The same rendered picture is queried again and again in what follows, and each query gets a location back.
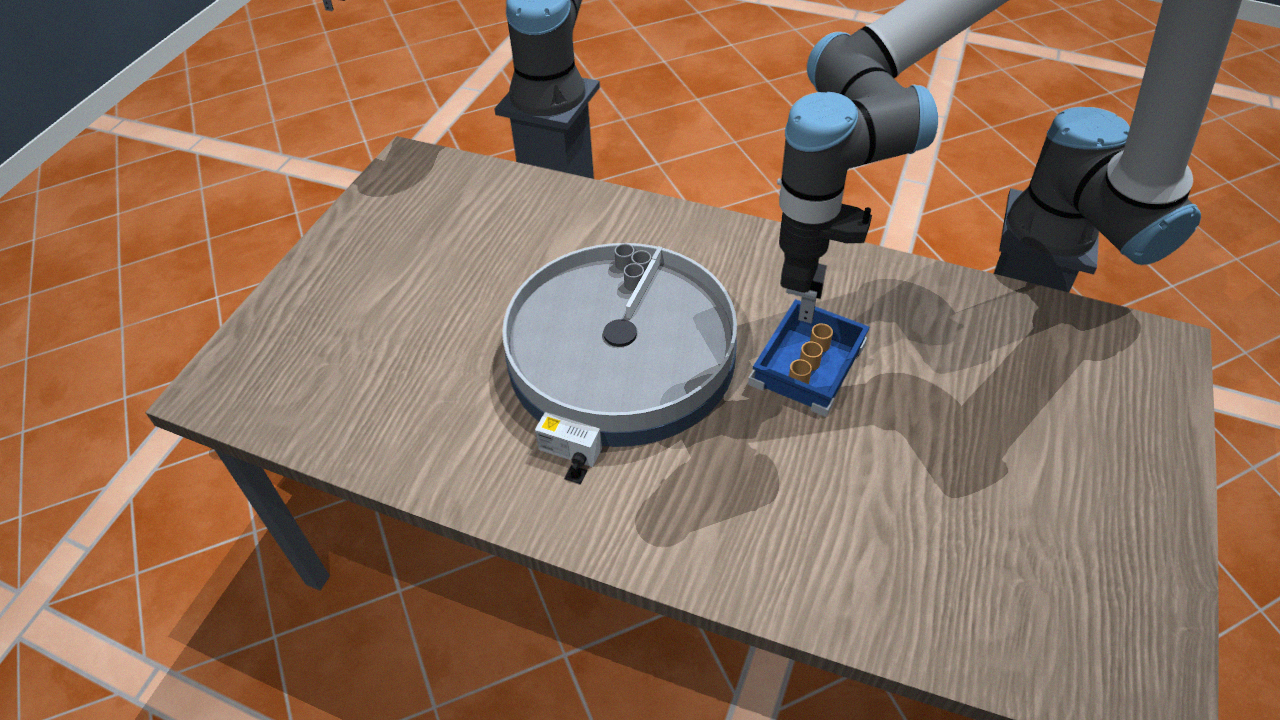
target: blue tray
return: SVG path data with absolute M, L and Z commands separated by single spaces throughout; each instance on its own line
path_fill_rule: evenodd
M 867 342 L 870 329 L 861 323 L 814 307 L 815 323 L 831 325 L 831 347 L 822 354 L 822 364 L 814 370 L 808 383 L 791 379 L 791 361 L 800 357 L 800 346 L 809 342 L 809 331 L 814 323 L 800 322 L 800 301 L 791 304 L 791 310 L 782 318 L 778 329 L 764 346 L 760 357 L 751 366 L 749 384 L 773 391 L 783 397 L 813 407 L 819 415 L 831 410 L 831 402 L 840 392 L 845 375 Z

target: tiled floor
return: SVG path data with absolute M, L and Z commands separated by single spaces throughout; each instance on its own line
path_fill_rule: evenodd
M 506 37 L 497 0 L 335 5 L 252 0 L 113 115 L 360 170 Z M 974 29 L 1140 65 L 1158 9 L 1011 0 Z M 781 118 L 812 92 L 813 44 L 856 27 L 732 0 L 586 0 L 576 53 L 602 83 L 595 177 L 778 218 Z M 992 44 L 964 51 L 914 245 L 984 270 L 1006 188 L 1025 184 L 1053 113 L 1128 118 L 1139 82 Z M 900 79 L 925 85 L 932 67 Z M 1238 23 L 1219 79 L 1280 95 L 1280 29 Z M 508 81 L 509 68 L 440 142 L 513 159 L 493 114 Z M 850 173 L 872 241 L 902 165 Z M 1075 290 L 1210 328 L 1215 383 L 1280 401 L 1280 110 L 1213 97 L 1192 168 L 1194 237 L 1148 266 L 1102 242 Z M 338 193 L 86 131 L 0 199 L 0 582 L 27 582 L 147 437 L 146 407 Z M 1220 716 L 1280 716 L 1280 429 L 1216 425 Z M 216 459 L 182 441 L 49 607 L 273 719 L 724 717 L 745 646 L 274 479 L 328 559 L 323 592 Z M 800 664 L 783 703 L 780 720 L 948 716 Z M 148 714 L 19 643 L 0 662 L 0 720 L 49 717 Z

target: table leg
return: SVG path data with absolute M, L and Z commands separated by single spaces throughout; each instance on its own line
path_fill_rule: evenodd
M 257 465 L 223 452 L 218 452 L 218 457 L 221 459 L 223 465 L 227 465 L 227 471 L 236 479 L 236 484 L 257 511 L 257 516 L 266 523 L 268 532 L 284 551 L 284 556 L 289 559 L 293 569 L 302 577 L 302 582 L 315 589 L 323 588 L 325 580 L 329 579 L 329 570 L 320 562 L 320 556 L 302 534 L 302 528 L 289 514 L 289 509 L 280 500 L 280 495 L 275 492 L 266 473 Z

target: black disc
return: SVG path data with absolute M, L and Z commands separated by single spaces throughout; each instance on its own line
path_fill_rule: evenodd
M 613 347 L 631 345 L 636 338 L 636 327 L 631 320 L 609 320 L 604 325 L 604 342 Z

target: wood grain surface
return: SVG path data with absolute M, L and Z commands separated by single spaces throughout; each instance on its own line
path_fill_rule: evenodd
M 148 415 L 972 717 L 1217 717 L 1208 332 L 833 245 L 819 306 L 870 333 L 819 418 L 746 387 L 792 301 L 777 238 L 774 222 L 397 138 Z M 708 419 L 607 450 L 577 486 L 536 450 L 500 324 L 539 266 L 609 242 L 714 273 L 739 369 Z

